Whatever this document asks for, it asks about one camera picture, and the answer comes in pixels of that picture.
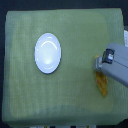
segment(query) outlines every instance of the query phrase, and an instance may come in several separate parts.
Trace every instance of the green cloth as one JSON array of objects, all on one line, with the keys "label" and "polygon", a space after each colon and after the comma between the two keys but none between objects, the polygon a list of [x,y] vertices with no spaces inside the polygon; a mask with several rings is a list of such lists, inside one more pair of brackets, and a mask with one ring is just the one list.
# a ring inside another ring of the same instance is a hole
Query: green cloth
[{"label": "green cloth", "polygon": [[[110,42],[124,44],[120,9],[9,11],[6,17],[2,119],[10,126],[110,125],[128,118],[128,88],[108,78],[105,98],[92,62]],[[34,61],[44,33],[61,45],[59,67],[43,74]]]}]

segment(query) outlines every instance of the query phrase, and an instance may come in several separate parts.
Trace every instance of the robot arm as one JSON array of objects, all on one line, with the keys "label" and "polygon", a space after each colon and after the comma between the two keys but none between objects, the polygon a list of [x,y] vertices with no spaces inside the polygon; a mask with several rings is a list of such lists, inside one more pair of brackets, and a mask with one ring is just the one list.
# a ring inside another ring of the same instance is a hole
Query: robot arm
[{"label": "robot arm", "polygon": [[121,44],[108,44],[103,57],[95,59],[93,68],[128,87],[128,48]]}]

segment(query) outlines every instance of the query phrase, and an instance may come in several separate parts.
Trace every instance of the white plate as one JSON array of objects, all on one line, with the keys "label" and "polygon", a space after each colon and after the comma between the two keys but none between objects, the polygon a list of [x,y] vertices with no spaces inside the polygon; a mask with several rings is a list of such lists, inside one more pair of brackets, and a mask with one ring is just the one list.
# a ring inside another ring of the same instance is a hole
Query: white plate
[{"label": "white plate", "polygon": [[35,46],[35,62],[37,67],[46,74],[58,67],[61,59],[61,47],[58,39],[51,33],[43,34]]}]

